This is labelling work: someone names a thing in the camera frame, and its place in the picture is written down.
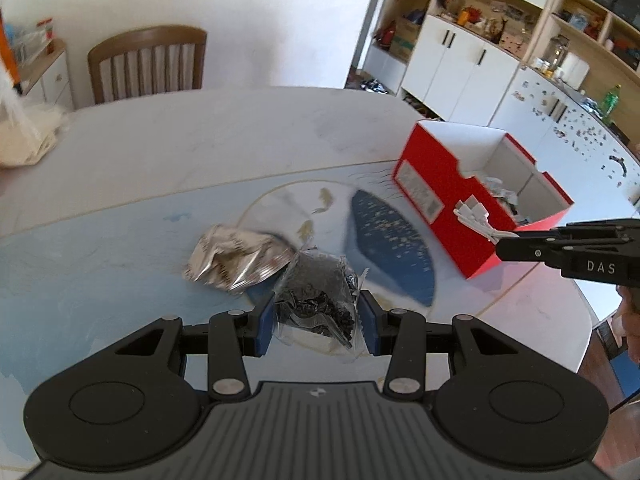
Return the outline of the right hand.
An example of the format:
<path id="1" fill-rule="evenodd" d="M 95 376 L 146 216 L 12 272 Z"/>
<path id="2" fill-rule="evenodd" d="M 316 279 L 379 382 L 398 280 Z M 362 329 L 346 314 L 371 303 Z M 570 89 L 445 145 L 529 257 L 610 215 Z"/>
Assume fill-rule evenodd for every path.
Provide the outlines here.
<path id="1" fill-rule="evenodd" d="M 640 318 L 634 307 L 634 298 L 627 287 L 617 286 L 616 290 L 622 298 L 617 313 L 620 315 L 622 330 L 627 341 L 629 359 L 638 364 L 640 361 Z"/>

